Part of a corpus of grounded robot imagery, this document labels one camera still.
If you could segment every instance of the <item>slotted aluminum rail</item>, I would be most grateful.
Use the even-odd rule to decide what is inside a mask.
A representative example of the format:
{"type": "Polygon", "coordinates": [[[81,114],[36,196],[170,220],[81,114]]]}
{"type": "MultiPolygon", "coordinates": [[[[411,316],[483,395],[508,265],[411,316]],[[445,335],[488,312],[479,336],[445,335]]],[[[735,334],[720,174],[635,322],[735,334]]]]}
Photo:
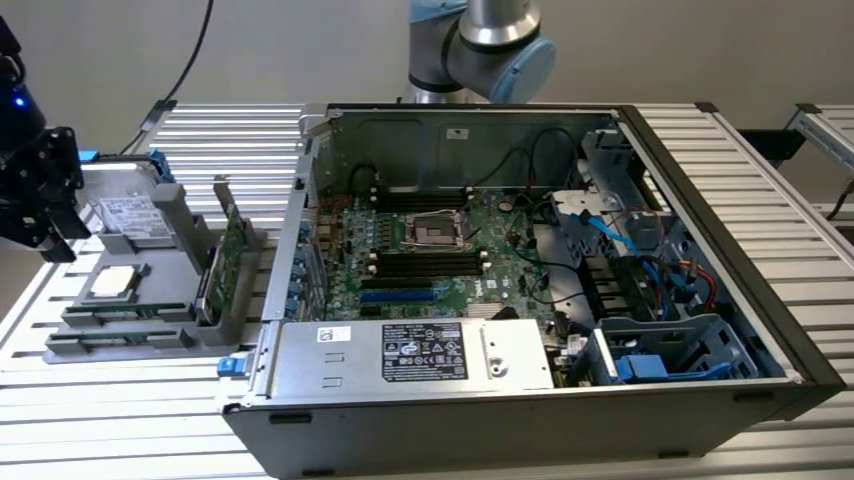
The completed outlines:
{"type": "MultiPolygon", "coordinates": [[[[796,105],[797,112],[787,129],[797,130],[812,144],[830,154],[850,169],[854,176],[854,105],[796,105]]],[[[834,204],[813,204],[815,209],[827,213],[834,204]]],[[[854,205],[842,206],[834,223],[854,225],[854,205]]]]}
{"type": "MultiPolygon", "coordinates": [[[[834,367],[854,382],[850,252],[716,114],[692,105],[637,107],[834,367]]],[[[210,183],[213,175],[226,174],[241,212],[274,232],[292,181],[298,110],[181,105],[156,132],[152,146],[166,153],[190,208],[210,224],[224,221],[210,183]]],[[[245,389],[245,380],[217,379],[217,358],[41,362],[46,335],[101,251],[94,240],[73,248],[78,261],[41,268],[0,323],[0,478],[265,479],[216,412],[221,400],[245,389]]],[[[266,269],[272,253],[264,252],[266,269]]],[[[257,335],[266,277],[256,278],[246,346],[257,335]]],[[[643,441],[643,432],[625,434],[643,441]]],[[[793,422],[756,425],[700,459],[382,478],[753,480],[771,473],[780,479],[854,478],[854,392],[793,422]]]]}

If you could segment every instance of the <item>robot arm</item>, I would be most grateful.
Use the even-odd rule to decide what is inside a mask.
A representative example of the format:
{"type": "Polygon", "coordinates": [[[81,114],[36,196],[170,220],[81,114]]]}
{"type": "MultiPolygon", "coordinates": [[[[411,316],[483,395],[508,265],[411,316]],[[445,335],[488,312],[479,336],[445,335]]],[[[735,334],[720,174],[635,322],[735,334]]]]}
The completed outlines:
{"type": "Polygon", "coordinates": [[[459,103],[464,89],[492,103],[527,102],[551,73],[531,0],[413,0],[407,101],[459,103]]]}
{"type": "Polygon", "coordinates": [[[0,236],[37,250],[48,262],[70,262],[64,238],[89,237],[76,212],[77,144],[70,128],[45,129],[20,51],[0,17],[0,236]]]}

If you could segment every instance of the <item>barcode sticker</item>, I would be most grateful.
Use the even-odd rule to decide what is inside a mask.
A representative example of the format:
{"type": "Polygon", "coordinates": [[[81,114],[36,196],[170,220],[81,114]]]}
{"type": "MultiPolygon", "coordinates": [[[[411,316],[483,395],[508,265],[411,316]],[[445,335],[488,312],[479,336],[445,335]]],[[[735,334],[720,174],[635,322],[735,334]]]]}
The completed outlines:
{"type": "Polygon", "coordinates": [[[146,196],[101,198],[100,204],[109,217],[106,224],[129,240],[170,238],[160,210],[146,196]]]}

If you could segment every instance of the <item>cpu socket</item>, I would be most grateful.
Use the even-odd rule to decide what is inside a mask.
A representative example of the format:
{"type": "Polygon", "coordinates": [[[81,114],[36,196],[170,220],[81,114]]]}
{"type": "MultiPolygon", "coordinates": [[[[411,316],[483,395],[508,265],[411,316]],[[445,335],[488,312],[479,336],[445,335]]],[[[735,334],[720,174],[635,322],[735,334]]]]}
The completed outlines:
{"type": "Polygon", "coordinates": [[[400,242],[401,246],[413,250],[465,248],[459,213],[448,211],[408,215],[404,225],[405,241],[400,242]]]}

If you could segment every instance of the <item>sticker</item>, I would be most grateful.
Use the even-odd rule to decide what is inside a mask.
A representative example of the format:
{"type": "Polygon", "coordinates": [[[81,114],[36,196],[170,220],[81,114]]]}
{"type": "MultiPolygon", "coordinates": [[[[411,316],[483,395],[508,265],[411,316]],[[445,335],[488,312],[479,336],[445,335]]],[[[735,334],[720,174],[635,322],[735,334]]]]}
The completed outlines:
{"type": "Polygon", "coordinates": [[[461,324],[382,325],[381,362],[386,382],[468,379],[461,324]]]}
{"type": "Polygon", "coordinates": [[[445,138],[448,140],[468,140],[468,129],[467,128],[448,128],[445,133],[445,138]]]}
{"type": "Polygon", "coordinates": [[[317,343],[348,342],[349,327],[320,327],[317,328],[317,343]]]}
{"type": "Polygon", "coordinates": [[[160,210],[146,196],[101,198],[100,204],[108,227],[129,240],[172,238],[160,210]]]}

